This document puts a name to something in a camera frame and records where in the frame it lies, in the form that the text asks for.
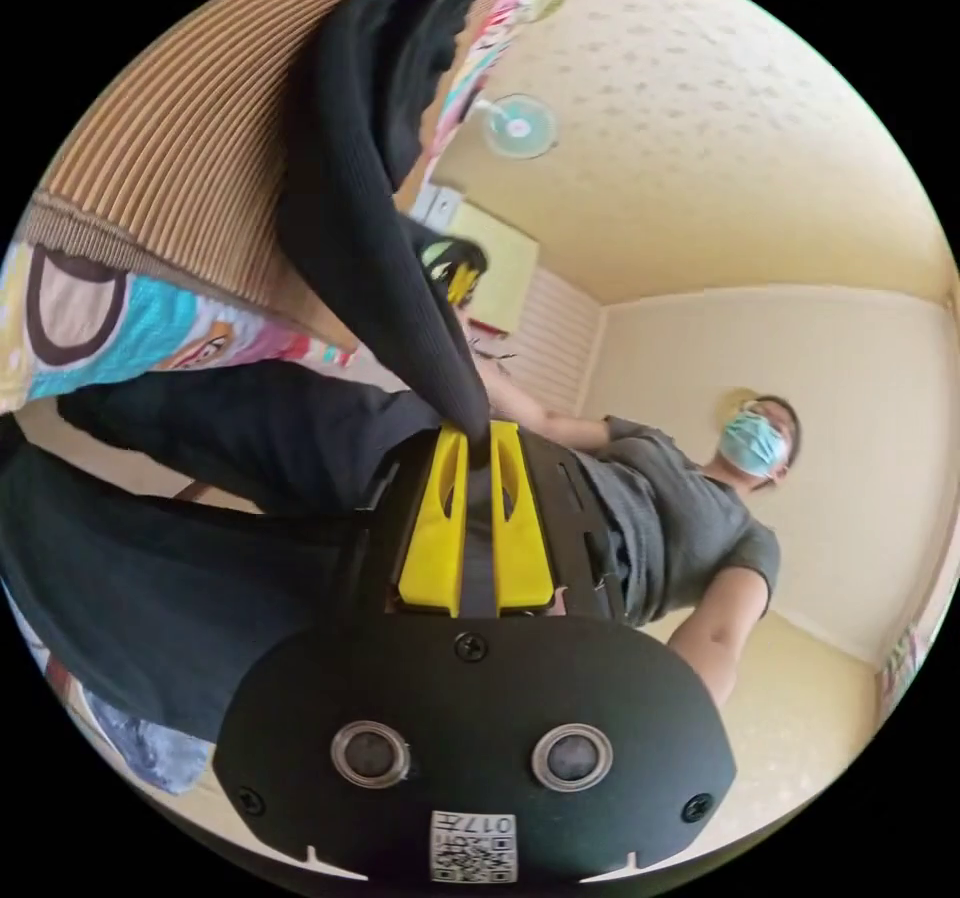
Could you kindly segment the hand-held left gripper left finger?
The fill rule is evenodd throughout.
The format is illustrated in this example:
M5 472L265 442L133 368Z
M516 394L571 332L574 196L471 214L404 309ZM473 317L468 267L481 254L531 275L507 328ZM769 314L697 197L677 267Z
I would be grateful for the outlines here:
M397 583L400 603L408 609L459 609L468 480L467 439L461 432L445 428L433 449Z

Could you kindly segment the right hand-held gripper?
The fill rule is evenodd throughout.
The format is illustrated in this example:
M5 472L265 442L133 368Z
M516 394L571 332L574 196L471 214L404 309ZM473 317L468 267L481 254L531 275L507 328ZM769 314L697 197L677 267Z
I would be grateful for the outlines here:
M453 307L467 307L489 264L486 252L475 242L441 238L421 252L421 264L436 292L447 292Z

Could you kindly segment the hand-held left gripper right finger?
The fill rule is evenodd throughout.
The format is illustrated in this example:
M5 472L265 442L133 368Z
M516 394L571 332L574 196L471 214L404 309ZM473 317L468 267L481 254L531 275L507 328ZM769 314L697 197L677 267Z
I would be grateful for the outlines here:
M554 582L517 425L490 428L493 577L500 611L550 607Z

